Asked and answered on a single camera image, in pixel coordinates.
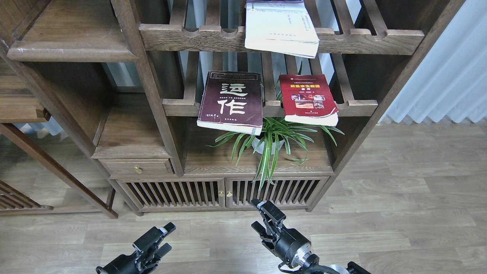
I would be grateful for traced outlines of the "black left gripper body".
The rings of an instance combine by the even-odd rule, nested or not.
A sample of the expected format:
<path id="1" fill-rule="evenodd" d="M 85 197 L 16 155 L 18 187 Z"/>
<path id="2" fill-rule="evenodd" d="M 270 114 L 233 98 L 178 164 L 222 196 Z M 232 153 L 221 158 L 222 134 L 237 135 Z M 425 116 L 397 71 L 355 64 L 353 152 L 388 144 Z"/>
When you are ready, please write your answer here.
<path id="1" fill-rule="evenodd" d="M 96 267 L 98 274 L 150 274 L 156 268 L 159 256 L 156 256 L 158 246 L 153 244 L 148 248 L 138 248 L 133 245 L 135 252 L 131 255 L 121 254 L 104 267 Z"/>

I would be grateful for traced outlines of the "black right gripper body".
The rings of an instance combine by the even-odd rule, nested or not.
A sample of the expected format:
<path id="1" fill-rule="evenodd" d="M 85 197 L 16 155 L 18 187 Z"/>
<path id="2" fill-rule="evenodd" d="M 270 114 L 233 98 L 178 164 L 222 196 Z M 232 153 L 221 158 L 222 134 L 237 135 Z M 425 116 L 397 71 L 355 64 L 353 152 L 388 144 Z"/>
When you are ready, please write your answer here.
<path id="1" fill-rule="evenodd" d="M 289 268 L 303 266 L 311 255 L 311 241 L 294 228 L 270 227 L 263 230 L 263 245 Z"/>

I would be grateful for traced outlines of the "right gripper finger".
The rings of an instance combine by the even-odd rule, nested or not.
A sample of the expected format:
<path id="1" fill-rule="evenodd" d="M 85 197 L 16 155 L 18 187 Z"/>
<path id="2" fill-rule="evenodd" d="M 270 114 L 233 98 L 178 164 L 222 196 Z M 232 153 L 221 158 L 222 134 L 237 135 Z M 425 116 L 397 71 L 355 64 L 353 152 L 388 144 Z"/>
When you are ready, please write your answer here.
<path id="1" fill-rule="evenodd" d="M 274 226 L 282 228 L 286 215 L 272 201 L 261 201 L 254 198 L 250 204 L 260 212 L 264 221 L 270 221 Z"/>
<path id="2" fill-rule="evenodd" d="M 269 235 L 266 229 L 257 221 L 251 224 L 251 227 L 259 234 L 263 241 L 271 241 L 271 235 Z"/>

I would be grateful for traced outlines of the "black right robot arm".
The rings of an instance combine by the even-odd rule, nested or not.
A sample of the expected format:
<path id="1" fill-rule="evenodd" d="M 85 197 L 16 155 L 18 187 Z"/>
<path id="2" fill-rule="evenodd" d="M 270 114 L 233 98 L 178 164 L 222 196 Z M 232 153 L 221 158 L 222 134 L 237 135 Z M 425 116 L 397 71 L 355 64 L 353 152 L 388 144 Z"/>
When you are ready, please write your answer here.
<path id="1" fill-rule="evenodd" d="M 266 227 L 259 222 L 251 226 L 260 235 L 262 244 L 273 255 L 282 260 L 278 269 L 288 274 L 367 274 L 368 271 L 350 261 L 347 267 L 332 264 L 319 264 L 319 257 L 311 252 L 311 241 L 294 228 L 285 227 L 286 215 L 271 201 L 254 198 L 251 205 L 255 207 Z"/>

